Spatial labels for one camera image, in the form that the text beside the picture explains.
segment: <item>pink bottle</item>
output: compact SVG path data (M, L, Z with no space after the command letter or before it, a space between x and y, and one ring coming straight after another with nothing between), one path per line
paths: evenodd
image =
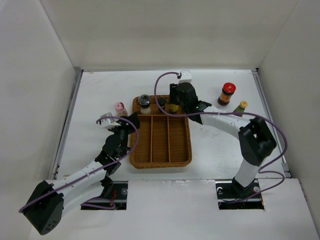
M116 110L117 116L121 117L121 116L128 116L128 112L125 108L125 105L122 102L116 102L114 105L114 108Z

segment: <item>red-capped jar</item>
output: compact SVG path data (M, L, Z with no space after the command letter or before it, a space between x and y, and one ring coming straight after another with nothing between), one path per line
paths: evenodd
M218 98L218 103L222 106L226 106L230 103L231 96L236 91L236 85L231 82L227 82L223 85L222 92Z

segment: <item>screw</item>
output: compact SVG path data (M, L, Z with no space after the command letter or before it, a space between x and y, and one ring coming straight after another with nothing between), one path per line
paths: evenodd
M128 189L122 188L122 189L121 189L121 194L122 194L122 195L127 195L127 194L128 194Z
M219 195L221 195L221 194L224 193L224 192L223 192L223 188L222 188L221 186L219 186L219 187L216 188L216 192L217 192Z
M255 187L253 188L253 191L255 191L256 193L257 193L257 192L260 192L260 187L255 186Z

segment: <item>brown tray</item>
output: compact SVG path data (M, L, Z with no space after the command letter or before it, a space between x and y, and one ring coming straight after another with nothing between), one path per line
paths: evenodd
M168 95L165 111L170 113ZM140 113L138 98L133 99L132 112ZM192 160L189 120L187 117L171 117L160 112L155 97L150 96L151 114L139 114L139 142L130 155L130 163L137 169L184 167ZM182 114L179 106L177 114ZM137 135L130 138L130 147L136 142Z

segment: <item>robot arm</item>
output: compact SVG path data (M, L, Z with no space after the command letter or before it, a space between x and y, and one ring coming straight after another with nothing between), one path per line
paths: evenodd
M137 113L123 118L127 118L137 129L140 127ZM101 153L94 161L64 179L58 181L44 180L36 186L31 194L27 204L48 192L56 190L56 192L22 210L25 217L41 235L52 231L60 222L62 216L74 207L94 197L106 197L111 192L113 181L109 176L115 173L121 165L120 162L111 163L125 156L130 150L127 147L128 135L132 134L134 129L123 120L116 123L109 122L102 127L111 128L109 131L114 132L114 134L107 137ZM107 164L111 165L97 170ZM81 177L83 177L81 180L72 183Z
M243 162L232 179L232 189L238 196L244 193L254 182L265 158L277 146L266 122L258 117L247 120L236 115L223 115L210 103L198 100L190 81L170 84L170 103L181 105L186 114L208 113L188 117L199 124L220 129L239 140Z

